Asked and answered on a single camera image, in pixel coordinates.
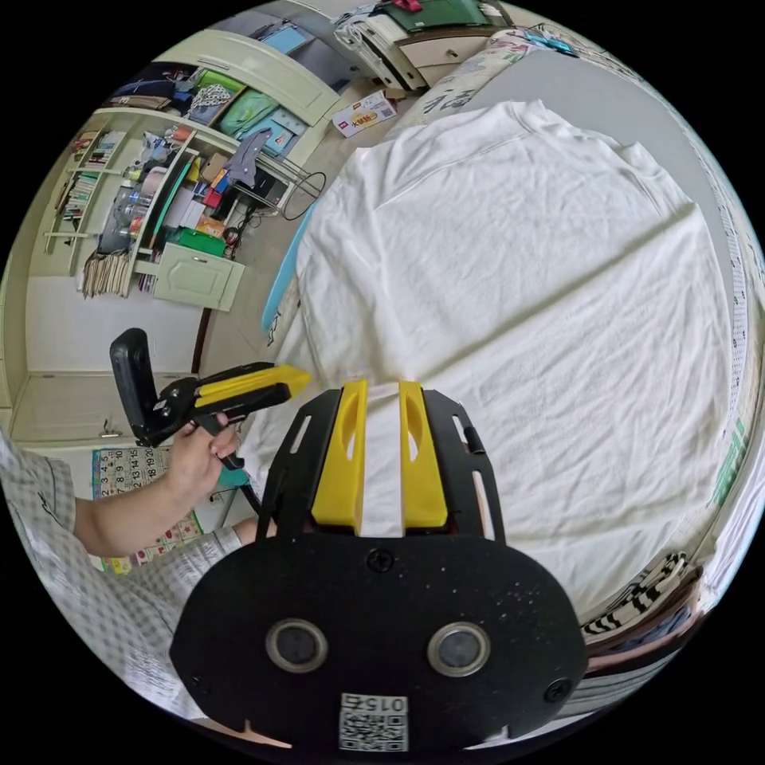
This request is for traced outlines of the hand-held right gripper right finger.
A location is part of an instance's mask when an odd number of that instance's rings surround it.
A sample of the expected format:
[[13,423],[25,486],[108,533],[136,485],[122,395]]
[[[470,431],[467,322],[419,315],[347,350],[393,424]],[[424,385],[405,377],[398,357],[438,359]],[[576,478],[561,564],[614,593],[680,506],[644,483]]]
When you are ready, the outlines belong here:
[[423,389],[398,384],[401,445],[401,512],[405,529],[442,529],[447,504]]

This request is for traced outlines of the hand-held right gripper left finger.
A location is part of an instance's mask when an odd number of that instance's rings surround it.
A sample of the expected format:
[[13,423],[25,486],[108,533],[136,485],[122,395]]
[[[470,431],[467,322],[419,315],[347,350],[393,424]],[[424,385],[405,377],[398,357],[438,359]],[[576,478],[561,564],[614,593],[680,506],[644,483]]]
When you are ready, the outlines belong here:
[[367,381],[346,381],[331,418],[312,518],[322,528],[361,534],[365,481]]

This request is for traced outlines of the person's left hand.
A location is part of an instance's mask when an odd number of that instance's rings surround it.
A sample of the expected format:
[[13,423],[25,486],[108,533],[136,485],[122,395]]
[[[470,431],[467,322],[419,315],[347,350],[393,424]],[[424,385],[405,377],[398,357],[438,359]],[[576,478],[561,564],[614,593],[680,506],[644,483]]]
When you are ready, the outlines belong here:
[[236,454],[235,426],[229,424],[224,414],[217,414],[216,420],[216,433],[189,424],[174,437],[163,484],[181,515],[194,509],[212,492],[222,471],[222,461]]

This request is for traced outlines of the person's right hand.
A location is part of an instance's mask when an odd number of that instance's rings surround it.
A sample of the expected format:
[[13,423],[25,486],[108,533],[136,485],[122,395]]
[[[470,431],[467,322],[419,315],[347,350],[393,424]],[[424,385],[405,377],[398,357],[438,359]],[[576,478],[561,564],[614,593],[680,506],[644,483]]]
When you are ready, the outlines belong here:
[[245,730],[243,732],[240,732],[240,731],[236,731],[231,728],[228,728],[224,725],[221,725],[209,718],[200,718],[200,719],[192,720],[191,723],[196,724],[203,728],[208,728],[214,732],[221,733],[230,738],[238,738],[238,739],[242,739],[252,743],[257,743],[257,744],[266,745],[270,747],[279,747],[284,749],[292,748],[292,745],[289,743],[285,743],[283,741],[279,741],[277,739],[273,739],[268,736],[263,736],[262,734],[253,731],[248,724],[245,725]]

